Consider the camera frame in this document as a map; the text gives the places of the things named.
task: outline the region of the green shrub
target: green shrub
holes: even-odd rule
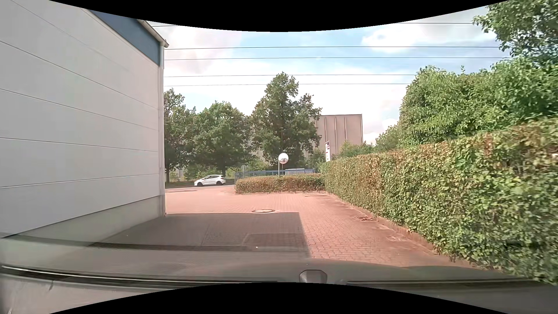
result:
[[[319,174],[250,177],[237,180],[234,190],[237,194],[323,191],[324,180]]]
[[[456,74],[427,66],[400,106],[399,146],[407,148],[558,116],[558,65],[529,58]]]
[[[331,161],[325,189],[509,274],[558,282],[558,118]]]

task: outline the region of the signboard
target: signboard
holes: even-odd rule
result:
[[[331,156],[329,154],[329,141],[325,142],[325,161],[328,162],[331,160]]]
[[[281,153],[281,154],[279,155],[279,163],[282,164],[282,165],[284,165],[284,164],[286,164],[287,162],[288,162],[288,155],[285,154],[285,153]]]

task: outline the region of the trimmed hedge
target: trimmed hedge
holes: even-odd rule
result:
[[[325,189],[442,253],[558,283],[558,119],[324,164]]]
[[[234,186],[237,194],[323,190],[324,180],[319,174],[250,177],[237,180]]]

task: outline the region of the roof edge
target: roof edge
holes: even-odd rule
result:
[[[151,25],[149,25],[149,23],[147,23],[146,20],[137,19],[137,21],[143,27],[145,27],[145,29],[149,32],[149,34],[151,34],[153,37],[155,37],[156,40],[158,40],[160,43],[162,43],[165,48],[167,48],[169,46],[169,43]]]

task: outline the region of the blue fence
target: blue fence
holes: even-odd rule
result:
[[[248,177],[263,177],[265,175],[274,175],[277,176],[278,170],[261,170],[261,171],[244,171],[244,172],[235,172],[234,173],[234,180],[248,178]],[[285,169],[280,170],[280,175],[296,175],[296,174],[312,174],[315,173],[314,169]]]

